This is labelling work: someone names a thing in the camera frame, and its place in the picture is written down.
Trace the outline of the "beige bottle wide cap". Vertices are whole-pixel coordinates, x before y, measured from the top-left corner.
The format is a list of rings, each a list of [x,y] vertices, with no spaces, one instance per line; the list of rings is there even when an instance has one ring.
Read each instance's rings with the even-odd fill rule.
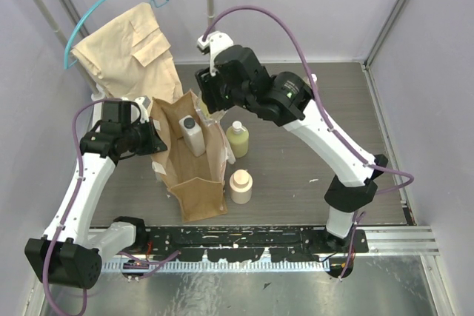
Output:
[[[246,204],[252,196],[253,178],[243,169],[236,170],[230,177],[230,198],[236,204]]]

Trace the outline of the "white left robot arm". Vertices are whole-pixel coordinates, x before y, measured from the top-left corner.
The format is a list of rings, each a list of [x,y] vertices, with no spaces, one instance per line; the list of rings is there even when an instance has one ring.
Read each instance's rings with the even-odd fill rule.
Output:
[[[122,251],[139,254],[147,248],[148,233],[140,218],[119,216],[105,231],[89,236],[99,198],[118,163],[167,151],[146,100],[100,100],[100,118],[82,138],[74,138],[79,156],[61,206],[43,235],[29,239],[24,248],[44,285],[91,289],[103,263]]]

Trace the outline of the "clear bottle black cap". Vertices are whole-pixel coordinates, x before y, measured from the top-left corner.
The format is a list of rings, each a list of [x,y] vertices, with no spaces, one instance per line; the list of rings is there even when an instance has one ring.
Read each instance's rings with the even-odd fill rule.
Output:
[[[213,124],[219,124],[221,119],[226,115],[226,110],[218,110],[211,113],[207,105],[204,103],[202,93],[198,94],[196,102],[196,112],[201,120],[201,123],[205,126],[211,126]]]

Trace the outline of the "white bottle black cap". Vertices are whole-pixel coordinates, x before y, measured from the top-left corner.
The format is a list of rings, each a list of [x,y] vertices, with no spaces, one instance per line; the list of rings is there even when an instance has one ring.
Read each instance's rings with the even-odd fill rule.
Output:
[[[204,135],[197,121],[191,116],[183,117],[179,122],[181,134],[188,149],[195,157],[199,157],[206,152]]]

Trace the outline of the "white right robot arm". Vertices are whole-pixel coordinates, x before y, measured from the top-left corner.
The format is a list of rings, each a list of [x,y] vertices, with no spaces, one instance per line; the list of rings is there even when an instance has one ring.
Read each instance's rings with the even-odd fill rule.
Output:
[[[379,176],[373,164],[384,155],[364,151],[333,121],[325,121],[310,87],[298,75],[269,75],[255,53],[241,45],[200,44],[209,67],[196,73],[202,100],[210,113],[241,107],[294,134],[317,153],[335,176],[324,199],[330,207],[325,243],[342,252],[351,243],[355,213],[371,202]]]

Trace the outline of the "green pump lotion bottle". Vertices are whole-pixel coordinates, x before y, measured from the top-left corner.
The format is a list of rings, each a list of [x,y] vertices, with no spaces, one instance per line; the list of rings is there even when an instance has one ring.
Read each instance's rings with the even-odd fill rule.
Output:
[[[250,134],[248,129],[240,122],[234,121],[226,131],[227,139],[236,158],[244,157],[249,149]]]

